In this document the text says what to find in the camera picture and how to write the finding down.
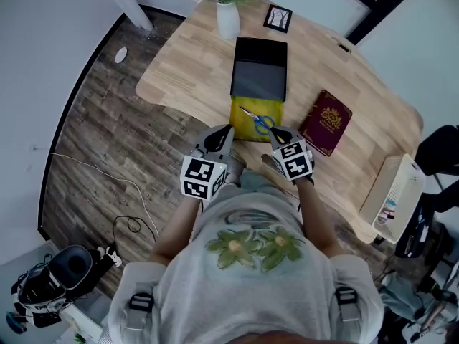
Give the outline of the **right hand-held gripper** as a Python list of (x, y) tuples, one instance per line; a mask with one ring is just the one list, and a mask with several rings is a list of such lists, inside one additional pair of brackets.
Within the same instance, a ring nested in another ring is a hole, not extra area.
[(310, 178), (313, 175), (313, 154), (306, 139), (295, 129), (271, 127), (269, 137), (272, 146), (271, 158), (277, 170), (288, 181)]

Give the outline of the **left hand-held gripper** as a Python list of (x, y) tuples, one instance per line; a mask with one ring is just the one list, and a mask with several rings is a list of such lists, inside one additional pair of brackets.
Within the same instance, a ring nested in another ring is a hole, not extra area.
[(189, 155), (185, 155), (180, 173), (181, 192), (185, 196), (211, 201), (225, 182), (233, 141), (230, 124), (200, 133)]

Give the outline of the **blue handled scissors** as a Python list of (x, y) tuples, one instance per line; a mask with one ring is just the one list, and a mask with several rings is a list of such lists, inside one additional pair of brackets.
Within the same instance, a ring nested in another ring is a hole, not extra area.
[(268, 135), (270, 129), (275, 125), (274, 120), (269, 116), (256, 115), (243, 107), (240, 109), (253, 119), (255, 131), (260, 135)]

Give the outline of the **black box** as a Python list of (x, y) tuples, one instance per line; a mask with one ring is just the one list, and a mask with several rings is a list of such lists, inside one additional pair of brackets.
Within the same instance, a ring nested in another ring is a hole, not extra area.
[(268, 143), (268, 135), (255, 131), (254, 122), (240, 107), (271, 117), (282, 124), (287, 89), (288, 44), (271, 39), (238, 37), (230, 86), (229, 123), (235, 139)]

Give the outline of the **person's left forearm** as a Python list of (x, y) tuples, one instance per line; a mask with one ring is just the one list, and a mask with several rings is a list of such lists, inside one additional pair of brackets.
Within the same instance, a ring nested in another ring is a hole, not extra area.
[(167, 266), (189, 243), (201, 201), (185, 196), (161, 231), (148, 262)]

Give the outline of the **person's right forearm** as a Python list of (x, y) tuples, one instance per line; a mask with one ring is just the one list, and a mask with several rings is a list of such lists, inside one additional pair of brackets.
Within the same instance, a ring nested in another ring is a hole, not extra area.
[(328, 258), (345, 254), (314, 185), (307, 178), (297, 178), (295, 184), (306, 238)]

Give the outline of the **person's left leg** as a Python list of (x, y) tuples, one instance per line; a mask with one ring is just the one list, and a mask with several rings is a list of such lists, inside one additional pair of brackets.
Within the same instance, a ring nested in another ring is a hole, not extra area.
[(240, 157), (230, 155), (227, 164), (227, 177), (225, 182), (240, 186), (240, 177), (242, 172), (246, 169), (246, 162)]

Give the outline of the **dark red book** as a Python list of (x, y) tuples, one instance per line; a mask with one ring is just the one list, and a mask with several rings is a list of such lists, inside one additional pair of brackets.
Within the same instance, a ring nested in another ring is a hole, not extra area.
[(317, 151), (330, 157), (338, 145), (352, 111), (326, 90), (313, 103), (298, 132)]

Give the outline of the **person's pale blue shorts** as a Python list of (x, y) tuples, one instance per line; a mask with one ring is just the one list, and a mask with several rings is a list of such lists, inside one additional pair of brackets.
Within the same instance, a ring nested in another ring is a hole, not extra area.
[(247, 193), (263, 193), (273, 196), (285, 195), (273, 182), (249, 168), (245, 168), (240, 176), (240, 190)]

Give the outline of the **white vase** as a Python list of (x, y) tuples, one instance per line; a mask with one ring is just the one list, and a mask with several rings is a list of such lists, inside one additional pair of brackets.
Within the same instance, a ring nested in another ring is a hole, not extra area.
[(240, 34), (240, 16), (234, 2), (217, 3), (217, 26), (224, 39), (235, 39)]

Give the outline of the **white plastic basket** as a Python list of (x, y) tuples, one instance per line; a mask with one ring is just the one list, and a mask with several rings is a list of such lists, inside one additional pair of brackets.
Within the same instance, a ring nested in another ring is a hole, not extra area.
[[(385, 158), (359, 216), (383, 239), (396, 244), (425, 187), (425, 174), (408, 154)], [(395, 210), (384, 207), (387, 199)]]

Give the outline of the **person's white flower shirt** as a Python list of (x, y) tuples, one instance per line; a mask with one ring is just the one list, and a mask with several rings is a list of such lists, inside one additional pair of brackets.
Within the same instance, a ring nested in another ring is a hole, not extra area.
[(167, 266), (126, 265), (108, 316), (114, 344), (225, 344), (279, 330), (370, 344), (384, 308), (367, 263), (328, 258), (285, 196), (225, 186)]

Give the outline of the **black office chair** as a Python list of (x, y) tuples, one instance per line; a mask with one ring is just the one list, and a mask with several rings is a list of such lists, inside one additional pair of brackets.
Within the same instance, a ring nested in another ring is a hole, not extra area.
[(459, 125), (444, 125), (424, 139), (415, 162), (426, 176), (440, 173), (458, 178), (434, 197), (436, 212), (459, 207)]

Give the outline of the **white pillar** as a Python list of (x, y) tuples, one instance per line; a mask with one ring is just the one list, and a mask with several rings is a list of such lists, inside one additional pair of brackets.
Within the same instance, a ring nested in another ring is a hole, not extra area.
[(142, 28), (147, 32), (153, 31), (154, 25), (136, 0), (114, 0), (114, 2), (123, 10), (123, 13), (136, 27)]

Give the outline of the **black bag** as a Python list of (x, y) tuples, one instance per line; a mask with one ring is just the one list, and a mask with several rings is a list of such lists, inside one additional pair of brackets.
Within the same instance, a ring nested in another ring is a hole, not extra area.
[(427, 237), (431, 234), (437, 239), (437, 244), (445, 243), (449, 248), (450, 235), (444, 226), (437, 231), (433, 227), (434, 214), (437, 209), (444, 205), (442, 193), (422, 193), (415, 210), (397, 242), (395, 256), (399, 258), (417, 258), (426, 246)]

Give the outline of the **white side table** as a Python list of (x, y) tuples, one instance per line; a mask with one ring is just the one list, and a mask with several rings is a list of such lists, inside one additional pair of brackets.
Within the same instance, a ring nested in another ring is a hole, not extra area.
[(60, 312), (60, 317), (87, 343), (97, 344), (103, 334), (109, 304), (95, 301), (93, 304), (72, 303)]

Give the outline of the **black picture frame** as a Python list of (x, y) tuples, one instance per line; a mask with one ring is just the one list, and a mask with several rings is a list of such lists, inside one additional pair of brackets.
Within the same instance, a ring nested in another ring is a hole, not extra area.
[(292, 15), (293, 12), (290, 9), (271, 4), (269, 5), (263, 26), (286, 34)]

